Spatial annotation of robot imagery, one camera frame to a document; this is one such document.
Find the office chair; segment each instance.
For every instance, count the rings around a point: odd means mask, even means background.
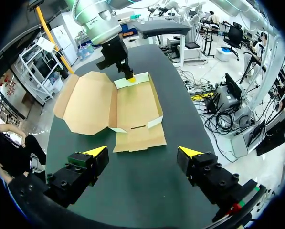
[[[230,51],[232,51],[236,55],[237,60],[239,60],[238,53],[234,49],[232,49],[232,48],[233,47],[237,48],[237,49],[240,48],[240,43],[241,43],[241,41],[243,39],[243,31],[241,29],[236,28],[236,27],[231,25],[230,28],[229,28],[227,36],[228,36],[228,38],[224,38],[224,41],[228,45],[230,45],[231,47],[230,48],[229,47],[221,47],[221,48],[229,49]]]
[[[236,27],[237,29],[241,29],[242,28],[242,25],[236,23],[236,22],[233,22],[232,23],[234,27]]]

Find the unfolded cardboard box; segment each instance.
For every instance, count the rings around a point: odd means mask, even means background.
[[[111,82],[104,73],[71,75],[55,104],[54,114],[72,132],[95,135],[106,127],[116,132],[113,152],[166,145],[163,112],[148,73]]]

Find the person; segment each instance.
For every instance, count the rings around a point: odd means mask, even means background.
[[[214,14],[213,11],[209,11],[210,16],[208,18],[208,20],[213,23],[216,24],[219,27],[219,17],[217,15]]]
[[[253,46],[253,43],[250,42],[250,48],[252,49],[253,53],[256,53],[256,56],[259,58],[259,61],[261,62],[262,59],[265,58],[265,60],[264,60],[265,67],[267,67],[268,63],[270,62],[270,57],[271,57],[270,49],[267,50],[267,53],[265,56],[266,47],[268,45],[267,44],[267,38],[268,38],[267,33],[262,33],[261,34],[261,41],[258,42],[255,46]],[[252,58],[251,54],[249,54],[249,53],[244,54],[244,72],[247,69],[251,58]],[[252,77],[252,69],[255,72],[255,71],[258,71],[259,68],[260,68],[260,66],[256,62],[252,62],[251,69],[247,73],[247,76],[251,78]]]
[[[21,136],[21,146],[18,148],[8,140],[3,132],[12,131]],[[0,167],[6,171],[2,178],[9,179],[31,172],[30,155],[34,153],[45,168],[46,154],[36,138],[26,134],[12,124],[0,124]]]

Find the screw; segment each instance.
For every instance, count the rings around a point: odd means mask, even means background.
[[[52,173],[48,173],[47,178],[48,179],[52,179],[53,178],[53,174]]]
[[[62,186],[62,187],[65,187],[67,184],[68,184],[67,181],[64,181],[64,180],[61,181],[61,186]]]
[[[81,167],[76,167],[76,168],[75,168],[76,172],[80,172],[81,169],[82,169]]]
[[[235,174],[233,174],[233,179],[238,179],[239,178],[239,174],[237,174],[237,173],[235,173]]]
[[[226,182],[225,182],[224,180],[221,180],[221,181],[219,182],[219,185],[220,185],[221,187],[224,187],[224,186],[226,185]]]
[[[209,171],[210,171],[209,166],[206,166],[206,167],[204,168],[204,171],[205,171],[205,172],[209,172]]]

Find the person's hand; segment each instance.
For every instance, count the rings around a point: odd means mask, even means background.
[[[22,145],[23,148],[26,147],[26,135],[21,136],[21,145]]]

